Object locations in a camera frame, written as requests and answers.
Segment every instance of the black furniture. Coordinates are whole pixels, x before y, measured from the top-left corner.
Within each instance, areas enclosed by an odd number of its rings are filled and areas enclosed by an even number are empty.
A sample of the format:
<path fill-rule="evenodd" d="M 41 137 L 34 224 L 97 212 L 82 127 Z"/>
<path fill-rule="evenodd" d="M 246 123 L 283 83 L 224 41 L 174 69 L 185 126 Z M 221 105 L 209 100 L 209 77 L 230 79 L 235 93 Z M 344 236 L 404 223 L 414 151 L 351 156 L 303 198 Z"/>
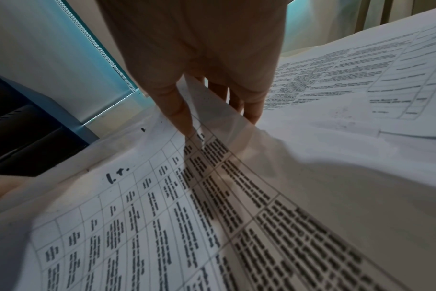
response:
<path fill-rule="evenodd" d="M 0 175 L 37 176 L 97 139 L 52 99 L 0 76 Z"/>

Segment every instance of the hand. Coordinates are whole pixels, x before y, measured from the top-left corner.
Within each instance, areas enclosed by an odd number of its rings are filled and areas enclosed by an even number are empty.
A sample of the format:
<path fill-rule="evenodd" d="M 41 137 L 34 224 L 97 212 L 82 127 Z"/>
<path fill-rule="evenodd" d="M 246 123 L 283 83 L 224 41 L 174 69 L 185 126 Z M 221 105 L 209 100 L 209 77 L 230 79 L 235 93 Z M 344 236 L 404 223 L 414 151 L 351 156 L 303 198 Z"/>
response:
<path fill-rule="evenodd" d="M 256 123 L 282 46 L 286 0 L 97 0 L 135 81 L 185 135 L 183 73 Z"/>
<path fill-rule="evenodd" d="M 0 175 L 0 197 L 26 182 L 29 177 L 1 176 Z"/>

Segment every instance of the page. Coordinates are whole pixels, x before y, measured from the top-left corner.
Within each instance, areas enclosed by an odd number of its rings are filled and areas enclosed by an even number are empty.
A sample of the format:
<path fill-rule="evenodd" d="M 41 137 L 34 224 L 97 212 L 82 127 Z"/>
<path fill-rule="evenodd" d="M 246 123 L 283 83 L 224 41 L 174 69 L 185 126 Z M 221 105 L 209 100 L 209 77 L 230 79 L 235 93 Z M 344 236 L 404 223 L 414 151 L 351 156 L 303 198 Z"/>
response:
<path fill-rule="evenodd" d="M 436 290 L 436 189 L 302 164 L 188 82 L 191 136 L 157 112 L 147 142 L 0 214 L 0 290 Z"/>
<path fill-rule="evenodd" d="M 359 91 L 382 131 L 436 136 L 436 10 L 281 59 L 264 109 Z"/>

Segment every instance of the skin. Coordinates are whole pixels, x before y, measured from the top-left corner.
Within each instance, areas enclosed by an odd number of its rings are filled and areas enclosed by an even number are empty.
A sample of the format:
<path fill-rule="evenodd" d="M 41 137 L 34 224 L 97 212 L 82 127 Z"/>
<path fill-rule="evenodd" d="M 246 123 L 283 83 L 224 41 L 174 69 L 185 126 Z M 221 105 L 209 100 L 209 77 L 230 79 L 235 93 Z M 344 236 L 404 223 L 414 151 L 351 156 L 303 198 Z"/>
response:
<path fill-rule="evenodd" d="M 97 0 L 138 85 L 184 135 L 189 107 L 176 87 L 184 73 L 256 123 L 272 84 L 288 0 Z M 0 176 L 0 197 L 28 178 Z"/>

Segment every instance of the form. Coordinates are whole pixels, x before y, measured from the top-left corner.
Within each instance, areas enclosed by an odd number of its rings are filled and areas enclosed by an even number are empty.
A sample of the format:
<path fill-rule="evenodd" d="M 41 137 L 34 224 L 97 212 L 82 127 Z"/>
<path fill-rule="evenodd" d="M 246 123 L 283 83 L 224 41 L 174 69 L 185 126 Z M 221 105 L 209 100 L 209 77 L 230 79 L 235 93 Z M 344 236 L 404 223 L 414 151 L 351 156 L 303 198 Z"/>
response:
<path fill-rule="evenodd" d="M 436 10 L 281 59 L 264 109 L 360 91 L 382 131 L 436 136 Z"/>
<path fill-rule="evenodd" d="M 193 134 L 156 112 L 148 142 L 0 213 L 0 290 L 436 291 L 436 216 L 407 199 L 436 189 L 301 164 L 194 82 Z"/>

